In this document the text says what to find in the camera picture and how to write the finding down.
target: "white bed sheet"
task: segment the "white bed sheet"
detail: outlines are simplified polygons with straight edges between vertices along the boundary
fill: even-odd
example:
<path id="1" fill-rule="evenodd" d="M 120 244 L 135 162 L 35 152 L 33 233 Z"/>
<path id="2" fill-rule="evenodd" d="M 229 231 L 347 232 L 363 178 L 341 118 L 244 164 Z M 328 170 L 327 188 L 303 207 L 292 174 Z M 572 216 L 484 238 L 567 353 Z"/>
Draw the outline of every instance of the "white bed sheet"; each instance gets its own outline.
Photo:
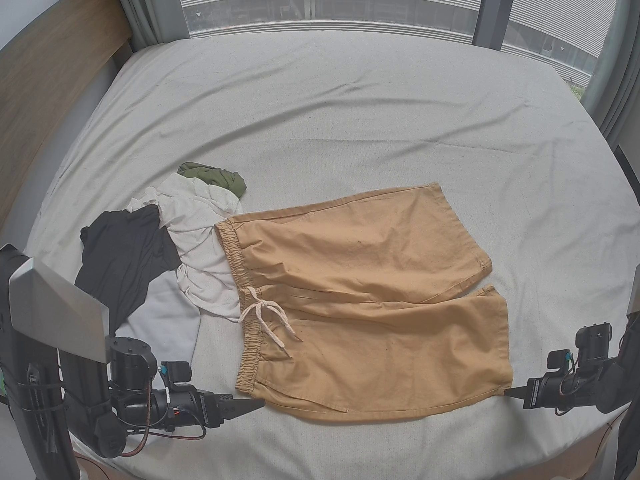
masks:
<path id="1" fill-rule="evenodd" d="M 245 211 L 438 181 L 493 260 L 514 385 L 583 325 L 625 324 L 640 209 L 548 65 L 432 39 L 341 31 L 185 40 L 133 56 L 60 167 L 27 252 L 69 280 L 78 233 L 183 161 L 240 172 Z M 193 382 L 235 392 L 241 329 L 205 312 Z M 264 408 L 116 464 L 151 479 L 488 479 L 560 453 L 607 416 L 491 397 L 420 420 L 318 424 Z"/>

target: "white drawstring bow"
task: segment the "white drawstring bow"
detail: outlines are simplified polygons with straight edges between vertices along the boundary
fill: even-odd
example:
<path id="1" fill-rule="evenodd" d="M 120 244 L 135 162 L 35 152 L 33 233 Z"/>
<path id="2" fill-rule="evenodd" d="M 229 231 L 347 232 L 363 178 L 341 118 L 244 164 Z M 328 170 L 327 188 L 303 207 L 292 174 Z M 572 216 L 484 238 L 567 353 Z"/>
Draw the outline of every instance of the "white drawstring bow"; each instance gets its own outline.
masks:
<path id="1" fill-rule="evenodd" d="M 287 318 L 286 313 L 284 313 L 284 309 L 282 309 L 280 305 L 273 300 L 263 300 L 260 297 L 258 297 L 258 293 L 256 292 L 255 288 L 253 288 L 252 286 L 249 286 L 248 289 L 249 289 L 249 293 L 251 293 L 252 297 L 255 299 L 255 302 L 251 304 L 251 306 L 247 306 L 247 308 L 245 308 L 244 311 L 242 311 L 242 314 L 240 315 L 240 319 L 238 320 L 238 323 L 242 323 L 245 316 L 247 316 L 252 309 L 255 309 L 255 316 L 256 318 L 258 318 L 258 321 L 262 325 L 262 329 L 264 329 L 264 331 L 270 336 L 270 338 L 273 341 L 275 341 L 278 347 L 280 347 L 287 356 L 291 357 L 289 355 L 289 352 L 287 352 L 287 349 L 284 347 L 283 341 L 280 338 L 278 338 L 271 329 L 269 329 L 266 322 L 262 319 L 262 308 L 268 309 L 269 311 L 276 313 L 276 315 L 280 319 L 280 322 L 282 322 L 282 324 L 287 329 L 287 331 L 290 332 L 292 336 L 295 337 L 298 341 L 302 341 L 300 338 L 298 338 L 296 332 L 293 330 L 293 328 L 289 324 L 289 319 Z"/>

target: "clothing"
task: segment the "clothing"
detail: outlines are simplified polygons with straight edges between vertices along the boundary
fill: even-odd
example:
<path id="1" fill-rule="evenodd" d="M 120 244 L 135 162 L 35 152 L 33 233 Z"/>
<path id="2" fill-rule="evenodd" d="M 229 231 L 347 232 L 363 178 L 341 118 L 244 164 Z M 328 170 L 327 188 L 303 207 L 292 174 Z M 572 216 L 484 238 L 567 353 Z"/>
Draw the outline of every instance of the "clothing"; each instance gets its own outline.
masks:
<path id="1" fill-rule="evenodd" d="M 492 286 L 455 298 L 492 263 L 439 185 L 238 215 L 216 231 L 244 317 L 240 391 L 364 422 L 510 387 L 506 302 Z"/>
<path id="2" fill-rule="evenodd" d="M 207 185 L 217 185 L 231 190 L 238 199 L 243 196 L 246 185 L 244 179 L 237 172 L 229 172 L 217 167 L 197 164 L 196 162 L 185 162 L 178 167 L 178 174 L 185 178 L 198 178 Z"/>
<path id="3" fill-rule="evenodd" d="M 151 347 L 160 361 L 191 363 L 196 347 L 200 311 L 178 288 L 174 270 L 149 283 L 147 299 L 116 331 L 116 336 L 137 338 Z M 159 375 L 154 387 L 164 388 Z"/>
<path id="4" fill-rule="evenodd" d="M 233 276 L 213 226 L 242 212 L 238 198 L 199 178 L 172 173 L 157 189 L 149 187 L 141 199 L 132 199 L 127 210 L 149 204 L 158 206 L 160 222 L 178 249 L 180 290 L 197 307 L 237 321 L 240 307 Z"/>
<path id="5" fill-rule="evenodd" d="M 84 249 L 76 286 L 109 308 L 111 335 L 145 301 L 149 282 L 180 265 L 155 205 L 103 212 L 82 228 L 80 240 Z"/>

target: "building exterior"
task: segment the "building exterior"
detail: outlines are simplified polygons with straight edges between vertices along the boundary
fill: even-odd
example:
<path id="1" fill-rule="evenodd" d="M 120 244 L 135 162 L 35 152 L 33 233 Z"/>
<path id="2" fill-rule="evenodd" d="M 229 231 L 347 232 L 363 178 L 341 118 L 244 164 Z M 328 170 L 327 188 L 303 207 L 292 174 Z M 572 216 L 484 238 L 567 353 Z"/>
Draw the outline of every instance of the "building exterior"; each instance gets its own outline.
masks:
<path id="1" fill-rule="evenodd" d="M 191 36 L 350 29 L 471 43 L 480 0 L 181 0 Z M 513 0 L 502 50 L 586 86 L 616 0 Z"/>

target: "black baseboard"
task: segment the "black baseboard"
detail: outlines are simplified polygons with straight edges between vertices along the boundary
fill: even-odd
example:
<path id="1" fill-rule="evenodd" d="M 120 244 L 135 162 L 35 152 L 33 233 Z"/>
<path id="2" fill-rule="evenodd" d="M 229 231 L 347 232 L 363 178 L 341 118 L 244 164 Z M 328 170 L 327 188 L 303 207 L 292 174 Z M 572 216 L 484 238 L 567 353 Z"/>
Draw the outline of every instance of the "black baseboard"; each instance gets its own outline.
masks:
<path id="1" fill-rule="evenodd" d="M 634 194 L 636 194 L 636 199 L 638 201 L 638 204 L 640 204 L 640 181 L 638 181 L 636 173 L 631 168 L 629 160 L 627 160 L 627 157 L 625 156 L 622 149 L 620 149 L 620 146 L 618 146 L 616 150 L 613 151 L 613 155 L 616 157 L 616 160 L 618 160 L 620 167 L 622 167 L 622 172 L 624 172 L 625 176 L 627 177 L 627 181 L 629 182 L 629 185 L 631 185 L 631 190 L 633 190 Z"/>

